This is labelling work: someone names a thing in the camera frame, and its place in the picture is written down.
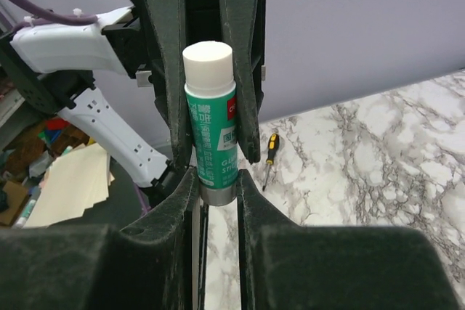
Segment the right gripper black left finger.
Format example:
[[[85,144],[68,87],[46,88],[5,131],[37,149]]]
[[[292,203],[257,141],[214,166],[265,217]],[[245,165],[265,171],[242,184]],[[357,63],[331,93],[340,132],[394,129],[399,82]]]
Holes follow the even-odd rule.
[[[123,229],[109,225],[1,231],[3,309],[194,309],[198,177]]]

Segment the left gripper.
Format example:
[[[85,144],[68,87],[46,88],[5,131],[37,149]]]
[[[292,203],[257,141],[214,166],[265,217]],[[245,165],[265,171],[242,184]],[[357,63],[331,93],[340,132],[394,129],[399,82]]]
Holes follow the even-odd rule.
[[[155,105],[170,130],[174,165],[188,165],[192,152],[182,50],[205,40],[232,47],[238,142],[250,163],[259,162],[266,0],[130,1],[140,26],[130,45],[142,49],[140,64],[152,73]]]

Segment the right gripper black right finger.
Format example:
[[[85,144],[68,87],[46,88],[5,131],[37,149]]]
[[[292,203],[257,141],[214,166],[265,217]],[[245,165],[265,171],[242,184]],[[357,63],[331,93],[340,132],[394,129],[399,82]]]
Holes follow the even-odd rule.
[[[243,309],[459,309],[442,263],[407,227],[303,227],[236,181]]]

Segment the white green glue stick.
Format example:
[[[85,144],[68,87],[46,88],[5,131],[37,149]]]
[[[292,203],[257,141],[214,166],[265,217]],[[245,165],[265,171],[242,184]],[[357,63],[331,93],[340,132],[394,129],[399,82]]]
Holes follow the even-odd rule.
[[[233,50],[202,41],[185,48],[182,58],[201,198],[211,206],[227,205],[235,199],[238,177]]]

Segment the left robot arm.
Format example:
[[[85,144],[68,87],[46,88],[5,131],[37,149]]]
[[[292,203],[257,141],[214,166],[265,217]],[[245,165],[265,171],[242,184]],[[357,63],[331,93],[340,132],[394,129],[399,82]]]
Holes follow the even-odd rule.
[[[196,187],[210,205],[235,197],[235,175],[212,184],[213,147],[194,123],[188,95],[226,95],[219,109],[232,131],[219,139],[260,160],[258,112],[263,100],[266,0],[130,0],[101,15],[61,15],[29,0],[9,0],[28,16],[1,35],[1,67],[38,111],[58,115],[94,138],[149,197],[164,199],[198,155]],[[170,130],[166,158],[110,106],[94,71],[135,78],[147,73],[155,106]]]

